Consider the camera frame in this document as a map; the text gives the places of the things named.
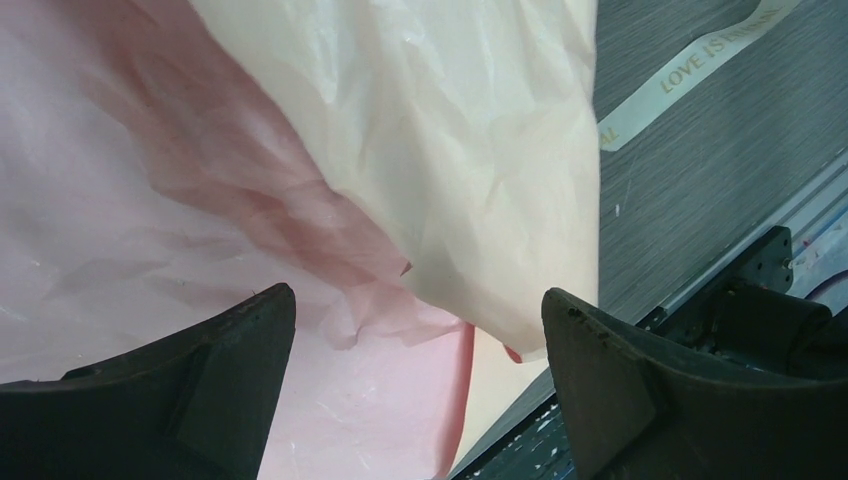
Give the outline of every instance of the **white ribbon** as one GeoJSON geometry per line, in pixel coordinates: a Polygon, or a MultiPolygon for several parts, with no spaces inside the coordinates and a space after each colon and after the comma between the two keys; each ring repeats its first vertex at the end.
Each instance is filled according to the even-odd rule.
{"type": "Polygon", "coordinates": [[[725,62],[786,18],[801,0],[762,0],[748,18],[690,43],[599,124],[601,150],[615,152],[725,62]]]}

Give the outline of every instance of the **table surface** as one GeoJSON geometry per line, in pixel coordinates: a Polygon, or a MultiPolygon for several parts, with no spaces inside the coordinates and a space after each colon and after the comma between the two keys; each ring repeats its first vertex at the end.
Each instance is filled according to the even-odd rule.
{"type": "MultiPolygon", "coordinates": [[[[598,118],[692,40],[744,20],[758,3],[600,0],[598,118]]],[[[848,2],[802,0],[624,148],[601,152],[602,309],[637,321],[848,146],[845,25],[848,2]]],[[[466,458],[527,421],[552,393],[545,373],[466,458]]],[[[540,478],[567,468],[559,458],[540,478]]]]}

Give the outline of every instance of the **crumpled paper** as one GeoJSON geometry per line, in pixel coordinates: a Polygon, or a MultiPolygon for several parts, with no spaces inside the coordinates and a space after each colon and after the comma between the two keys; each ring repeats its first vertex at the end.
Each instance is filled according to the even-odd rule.
{"type": "Polygon", "coordinates": [[[298,331],[260,478],[418,480],[471,332],[333,193],[184,0],[0,3],[0,382],[53,380],[276,282],[298,331]]]}
{"type": "Polygon", "coordinates": [[[597,301],[595,0],[190,0],[418,298],[543,358],[541,299],[597,301]]]}

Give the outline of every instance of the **dark plastic bracket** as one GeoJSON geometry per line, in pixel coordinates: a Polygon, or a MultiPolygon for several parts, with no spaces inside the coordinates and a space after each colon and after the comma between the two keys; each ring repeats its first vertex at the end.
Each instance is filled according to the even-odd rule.
{"type": "Polygon", "coordinates": [[[848,478],[848,381],[744,368],[551,290],[542,319],[578,478],[848,478]]]}
{"type": "Polygon", "coordinates": [[[791,232],[786,227],[773,227],[674,313],[669,315],[657,307],[636,326],[682,345],[696,346],[710,333],[716,305],[724,292],[748,285],[786,293],[793,280],[791,261],[791,232]]]}
{"type": "Polygon", "coordinates": [[[256,478],[294,333],[280,284],[61,380],[0,385],[0,478],[256,478]]]}

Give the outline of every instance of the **black plastic part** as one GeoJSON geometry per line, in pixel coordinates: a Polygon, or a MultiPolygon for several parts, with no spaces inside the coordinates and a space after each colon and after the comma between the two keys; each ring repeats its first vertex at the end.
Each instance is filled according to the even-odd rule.
{"type": "Polygon", "coordinates": [[[747,369],[562,290],[542,318],[578,478],[848,478],[848,381],[747,369]]]}
{"type": "Polygon", "coordinates": [[[790,375],[792,354],[832,318],[824,305],[752,286],[728,289],[716,298],[715,348],[722,356],[770,372],[790,375]]]}
{"type": "Polygon", "coordinates": [[[848,309],[819,329],[807,329],[790,358],[790,374],[818,380],[848,378],[848,309]]]}
{"type": "Polygon", "coordinates": [[[786,227],[772,227],[671,315],[657,307],[637,326],[683,345],[703,343],[711,330],[718,296],[735,285],[786,293],[794,278],[791,259],[792,233],[786,227]]]}
{"type": "Polygon", "coordinates": [[[0,478],[256,478],[294,332],[276,285],[62,380],[0,385],[0,478]]]}

